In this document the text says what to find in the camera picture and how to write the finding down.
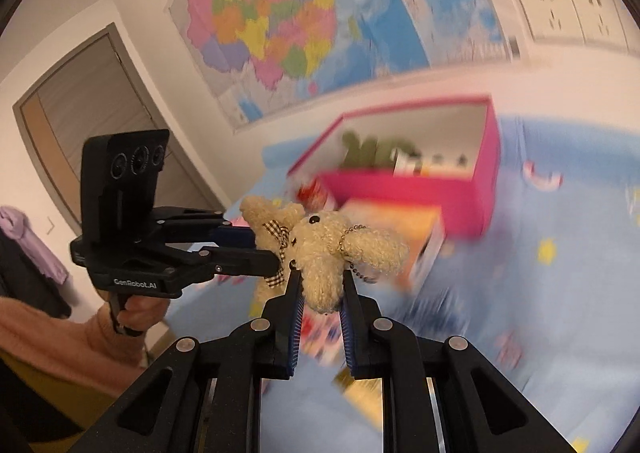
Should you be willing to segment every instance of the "camera lens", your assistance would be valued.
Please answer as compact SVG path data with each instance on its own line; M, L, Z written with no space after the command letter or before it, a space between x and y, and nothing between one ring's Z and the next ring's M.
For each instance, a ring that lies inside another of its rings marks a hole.
M151 157L151 164L154 166L159 165L162 162L162 157L164 157L164 148L162 146L157 146L154 150L154 154Z
M111 162L111 176L114 179L119 179L124 175L127 170L127 157L124 153L119 153Z
M131 156L131 171L134 175L139 175L146 169L149 161L149 149L146 146L138 146Z

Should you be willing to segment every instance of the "green toy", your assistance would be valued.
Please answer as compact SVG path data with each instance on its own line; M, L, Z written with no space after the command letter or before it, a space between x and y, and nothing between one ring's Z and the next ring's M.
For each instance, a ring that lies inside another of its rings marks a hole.
M349 130L342 134L342 143L347 148L347 155L340 165L342 169L393 169L396 165L395 149L408 155L420 155L414 144L402 137L378 140L370 135L360 144L358 134Z

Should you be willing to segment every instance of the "map poster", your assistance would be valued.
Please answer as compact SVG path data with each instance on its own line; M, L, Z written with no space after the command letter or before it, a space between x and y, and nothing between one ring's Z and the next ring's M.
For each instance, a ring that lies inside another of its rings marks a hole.
M172 0L169 11L234 129L346 86L513 52L492 0Z

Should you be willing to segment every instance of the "magenta storage box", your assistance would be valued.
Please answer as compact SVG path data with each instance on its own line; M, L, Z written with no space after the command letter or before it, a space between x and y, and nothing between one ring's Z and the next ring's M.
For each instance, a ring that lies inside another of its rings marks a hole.
M392 170L340 170L342 134L402 136L425 162L466 170L455 176L394 175ZM494 211L500 137L490 97L453 97L393 104L341 115L289 170L294 180L319 176L338 204L372 198L440 206L447 235L478 237Z

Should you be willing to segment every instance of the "door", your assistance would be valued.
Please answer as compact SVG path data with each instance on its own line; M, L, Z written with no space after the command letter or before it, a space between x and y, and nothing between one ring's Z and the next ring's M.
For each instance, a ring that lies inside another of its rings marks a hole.
M75 222L72 225L76 230L81 221L84 141L96 135L166 127L143 104L130 72L106 33L56 68L19 108L18 118L22 118L37 167L50 182L50 191L53 189L59 197L58 204L62 203ZM194 170L185 169L184 157L175 149L175 141L170 140L158 179L156 205L219 210L220 202L204 181L194 176Z

